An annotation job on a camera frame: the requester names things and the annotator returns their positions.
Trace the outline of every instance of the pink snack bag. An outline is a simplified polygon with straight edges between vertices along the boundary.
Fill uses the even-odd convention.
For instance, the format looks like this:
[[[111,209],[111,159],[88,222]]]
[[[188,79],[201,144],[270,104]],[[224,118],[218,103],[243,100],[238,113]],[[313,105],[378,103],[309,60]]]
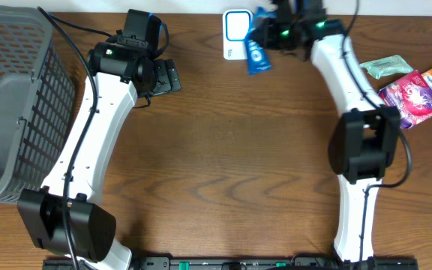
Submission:
[[[401,128],[412,128],[432,117],[432,89],[417,70],[379,90],[387,106],[396,106]]]

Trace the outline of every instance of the blue packet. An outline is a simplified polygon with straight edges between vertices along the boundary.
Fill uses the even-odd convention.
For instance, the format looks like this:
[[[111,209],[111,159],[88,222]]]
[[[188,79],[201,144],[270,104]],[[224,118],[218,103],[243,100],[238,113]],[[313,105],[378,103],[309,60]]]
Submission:
[[[251,32],[256,28],[255,22],[258,19],[262,20],[267,17],[275,18],[276,14],[274,12],[267,12],[262,7],[258,7],[256,14],[253,16],[253,20],[251,21],[246,38],[244,39],[247,56],[247,72],[250,75],[271,70],[271,63],[269,62],[269,58],[264,52],[264,49],[261,48],[258,43],[250,39]]]

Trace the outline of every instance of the gray basket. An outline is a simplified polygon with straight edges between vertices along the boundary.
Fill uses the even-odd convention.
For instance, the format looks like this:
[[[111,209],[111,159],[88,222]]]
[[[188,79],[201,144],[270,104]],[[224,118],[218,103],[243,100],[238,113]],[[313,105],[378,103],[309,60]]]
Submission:
[[[34,8],[0,6],[0,203],[37,190],[68,136],[74,86]]]

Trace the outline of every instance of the white wall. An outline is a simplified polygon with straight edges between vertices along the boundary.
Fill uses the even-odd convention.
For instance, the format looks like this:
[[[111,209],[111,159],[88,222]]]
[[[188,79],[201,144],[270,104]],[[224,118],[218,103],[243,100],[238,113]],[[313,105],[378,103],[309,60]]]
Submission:
[[[352,14],[356,0],[325,0],[329,14]],[[0,5],[36,7],[47,11],[222,14],[229,8],[270,8],[269,0],[0,0]],[[361,0],[363,15],[432,16],[432,0]]]

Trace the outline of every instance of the wooden surface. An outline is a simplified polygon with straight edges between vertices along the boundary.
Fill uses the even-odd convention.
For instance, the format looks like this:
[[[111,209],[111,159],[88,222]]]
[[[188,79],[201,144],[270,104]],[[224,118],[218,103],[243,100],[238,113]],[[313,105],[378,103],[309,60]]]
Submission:
[[[66,13],[113,32],[125,14]],[[222,56],[221,16],[160,16],[183,90],[127,117],[109,162],[103,207],[129,248],[189,256],[327,253],[338,229],[339,187],[326,149],[338,120],[311,63],[270,52],[273,69],[248,76]],[[104,38],[67,29],[83,54]],[[360,62],[402,55],[432,68],[432,18],[363,16],[352,31]],[[55,44],[79,98],[85,74],[57,34]],[[379,89],[401,75],[371,80]],[[405,132],[414,172],[382,190],[373,246],[378,256],[414,255],[432,269],[432,119]],[[399,145],[387,182],[402,176]],[[51,254],[33,247],[14,205],[0,205],[0,269],[40,269]]]

